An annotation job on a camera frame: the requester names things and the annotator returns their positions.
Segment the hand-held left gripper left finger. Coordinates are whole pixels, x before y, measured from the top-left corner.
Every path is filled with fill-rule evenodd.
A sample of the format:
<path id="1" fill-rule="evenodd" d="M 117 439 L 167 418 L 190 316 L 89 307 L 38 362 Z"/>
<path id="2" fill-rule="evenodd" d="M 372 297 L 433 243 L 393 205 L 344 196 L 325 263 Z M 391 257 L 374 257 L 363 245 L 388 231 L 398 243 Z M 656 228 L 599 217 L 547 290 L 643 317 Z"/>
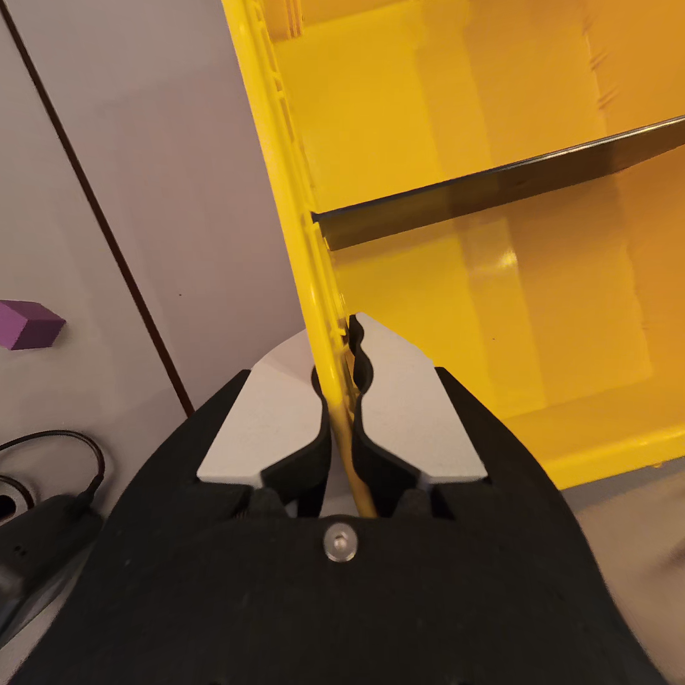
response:
<path id="1" fill-rule="evenodd" d="M 209 484 L 274 490 L 299 516 L 319 516 L 328 484 L 328 405 L 306 331 L 262 357 L 197 470 Z"/>

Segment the metal desk grommet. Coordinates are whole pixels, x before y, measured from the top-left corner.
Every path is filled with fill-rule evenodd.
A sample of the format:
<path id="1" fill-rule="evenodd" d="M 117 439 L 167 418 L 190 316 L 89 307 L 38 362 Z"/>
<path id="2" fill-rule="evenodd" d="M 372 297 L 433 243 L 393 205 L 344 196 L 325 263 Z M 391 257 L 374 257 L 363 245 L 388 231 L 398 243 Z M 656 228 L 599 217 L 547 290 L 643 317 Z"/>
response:
<path id="1" fill-rule="evenodd" d="M 30 490 L 17 479 L 1 475 L 1 525 L 35 506 Z"/>

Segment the purple foam block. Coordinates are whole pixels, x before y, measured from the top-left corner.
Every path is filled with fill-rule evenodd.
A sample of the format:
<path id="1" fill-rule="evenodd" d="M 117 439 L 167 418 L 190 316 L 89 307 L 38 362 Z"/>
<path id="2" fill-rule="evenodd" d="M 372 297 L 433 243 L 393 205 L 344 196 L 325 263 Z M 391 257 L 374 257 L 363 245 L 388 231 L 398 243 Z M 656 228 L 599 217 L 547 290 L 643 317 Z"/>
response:
<path id="1" fill-rule="evenodd" d="M 1 347 L 11 351 L 49 349 L 66 321 L 32 301 L 1 300 Z"/>

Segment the black power adapter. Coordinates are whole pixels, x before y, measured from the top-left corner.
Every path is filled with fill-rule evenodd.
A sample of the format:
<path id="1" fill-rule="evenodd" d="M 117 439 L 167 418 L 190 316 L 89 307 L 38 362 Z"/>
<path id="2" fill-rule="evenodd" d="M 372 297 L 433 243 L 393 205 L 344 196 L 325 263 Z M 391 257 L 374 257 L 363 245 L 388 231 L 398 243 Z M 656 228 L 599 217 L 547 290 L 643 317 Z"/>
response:
<path id="1" fill-rule="evenodd" d="M 23 603 L 97 537 L 103 517 L 70 494 L 35 505 L 1 527 L 1 606 Z"/>

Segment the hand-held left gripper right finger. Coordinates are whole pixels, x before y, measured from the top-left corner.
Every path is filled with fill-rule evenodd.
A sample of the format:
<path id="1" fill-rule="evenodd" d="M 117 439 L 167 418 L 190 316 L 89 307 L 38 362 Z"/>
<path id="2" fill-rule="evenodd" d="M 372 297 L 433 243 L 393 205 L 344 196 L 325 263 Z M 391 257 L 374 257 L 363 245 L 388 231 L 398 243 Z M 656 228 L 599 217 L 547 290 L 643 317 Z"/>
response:
<path id="1" fill-rule="evenodd" d="M 351 460 L 378 515 L 403 495 L 486 484 L 487 470 L 433 361 L 365 313 L 349 318 L 355 399 Z"/>

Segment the yellow plastic bin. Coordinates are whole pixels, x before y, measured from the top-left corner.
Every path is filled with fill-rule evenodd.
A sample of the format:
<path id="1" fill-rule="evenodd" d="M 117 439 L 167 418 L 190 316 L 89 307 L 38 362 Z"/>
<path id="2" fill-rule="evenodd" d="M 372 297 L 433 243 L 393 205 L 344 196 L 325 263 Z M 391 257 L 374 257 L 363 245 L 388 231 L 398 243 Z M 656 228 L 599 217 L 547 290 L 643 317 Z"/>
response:
<path id="1" fill-rule="evenodd" d="M 355 504 L 348 321 L 565 489 L 684 456 L 684 146 L 332 251 L 326 212 L 684 115 L 683 1 L 223 1 Z"/>

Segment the black bin divider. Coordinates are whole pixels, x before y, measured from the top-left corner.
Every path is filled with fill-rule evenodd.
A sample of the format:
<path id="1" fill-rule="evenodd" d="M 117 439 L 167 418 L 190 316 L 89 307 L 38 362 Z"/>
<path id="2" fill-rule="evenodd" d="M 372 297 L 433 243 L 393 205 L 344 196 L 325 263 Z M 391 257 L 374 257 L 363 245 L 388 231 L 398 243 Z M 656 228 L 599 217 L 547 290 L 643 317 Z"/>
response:
<path id="1" fill-rule="evenodd" d="M 311 217 L 337 251 L 612 176 L 683 146 L 678 116 Z"/>

